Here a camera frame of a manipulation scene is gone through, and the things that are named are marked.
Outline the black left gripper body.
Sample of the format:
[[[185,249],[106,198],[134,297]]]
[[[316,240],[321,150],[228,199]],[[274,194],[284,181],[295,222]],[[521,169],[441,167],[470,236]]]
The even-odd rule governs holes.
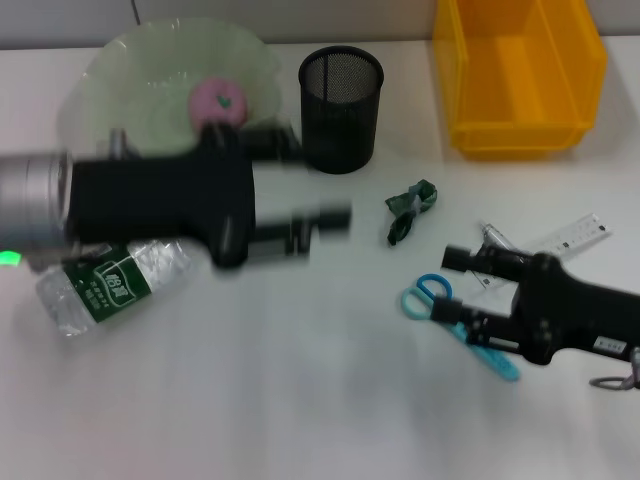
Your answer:
[[[67,226],[84,243],[188,238],[239,266],[255,229],[253,169],[231,127],[207,127],[175,156],[76,163]]]

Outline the silver mechanical pen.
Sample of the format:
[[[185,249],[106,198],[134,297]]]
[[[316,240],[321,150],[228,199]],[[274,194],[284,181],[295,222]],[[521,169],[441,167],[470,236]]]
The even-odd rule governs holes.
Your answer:
[[[510,251],[518,251],[518,248],[491,223],[481,222],[480,229],[483,238],[483,248],[497,247]]]

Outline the green plastic wrapper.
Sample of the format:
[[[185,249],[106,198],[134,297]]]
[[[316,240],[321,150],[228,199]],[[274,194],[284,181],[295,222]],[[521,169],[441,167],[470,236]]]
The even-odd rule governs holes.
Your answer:
[[[411,231],[414,220],[430,210],[437,198],[436,186],[422,179],[410,186],[405,193],[386,199],[385,204],[394,216],[387,234],[388,245],[396,246],[404,240]]]

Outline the pale green glass fruit bowl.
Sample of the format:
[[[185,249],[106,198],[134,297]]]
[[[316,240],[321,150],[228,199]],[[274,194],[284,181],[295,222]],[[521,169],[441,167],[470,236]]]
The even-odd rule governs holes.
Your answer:
[[[214,18],[147,22],[99,50],[60,107],[59,144],[76,157],[104,153],[123,130],[135,149],[174,153],[192,146],[188,99],[207,77],[237,82],[251,126],[281,107],[279,60],[253,32]]]

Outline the clear plastic ruler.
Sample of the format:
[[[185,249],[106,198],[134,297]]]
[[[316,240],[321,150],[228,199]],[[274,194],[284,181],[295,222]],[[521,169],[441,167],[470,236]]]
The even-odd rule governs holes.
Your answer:
[[[523,252],[545,252],[561,260],[570,260],[608,238],[611,233],[595,214],[589,214],[524,246],[514,245]]]

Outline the clear green-label water bottle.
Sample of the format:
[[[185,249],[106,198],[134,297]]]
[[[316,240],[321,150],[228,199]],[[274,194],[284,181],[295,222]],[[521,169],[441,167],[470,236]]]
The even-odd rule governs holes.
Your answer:
[[[171,286],[190,267],[177,240],[108,244],[48,271],[36,293],[59,331],[77,336]]]

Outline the black mesh pen cup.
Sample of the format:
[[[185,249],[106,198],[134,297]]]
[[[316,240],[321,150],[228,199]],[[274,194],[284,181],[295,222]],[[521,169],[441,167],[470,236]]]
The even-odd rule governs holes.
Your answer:
[[[335,45],[300,65],[301,143],[306,163],[342,175],[364,167],[375,146],[384,71],[370,53]]]

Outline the blue and teal scissors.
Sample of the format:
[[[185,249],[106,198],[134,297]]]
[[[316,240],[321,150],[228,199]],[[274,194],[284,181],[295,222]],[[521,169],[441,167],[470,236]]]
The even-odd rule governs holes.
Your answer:
[[[414,321],[430,321],[436,293],[429,288],[430,284],[441,287],[447,299],[452,299],[454,290],[451,283],[442,275],[427,273],[416,280],[414,286],[403,291],[400,306],[404,314]],[[501,352],[490,348],[479,347],[467,343],[466,330],[459,323],[456,325],[443,324],[443,327],[489,370],[507,382],[517,382],[520,379],[519,369]]]

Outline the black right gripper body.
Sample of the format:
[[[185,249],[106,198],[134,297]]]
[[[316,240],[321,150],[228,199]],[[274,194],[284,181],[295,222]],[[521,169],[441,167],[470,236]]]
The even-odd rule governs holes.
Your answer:
[[[581,281],[549,254],[531,257],[511,320],[523,332],[520,355],[537,365],[562,349],[627,361],[640,347],[640,295]]]

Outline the yellow plastic storage bin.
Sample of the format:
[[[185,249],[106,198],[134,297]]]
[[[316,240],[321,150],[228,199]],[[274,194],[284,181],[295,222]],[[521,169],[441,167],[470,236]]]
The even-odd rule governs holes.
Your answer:
[[[607,53],[586,0],[437,0],[432,46],[464,154],[563,151],[595,124]]]

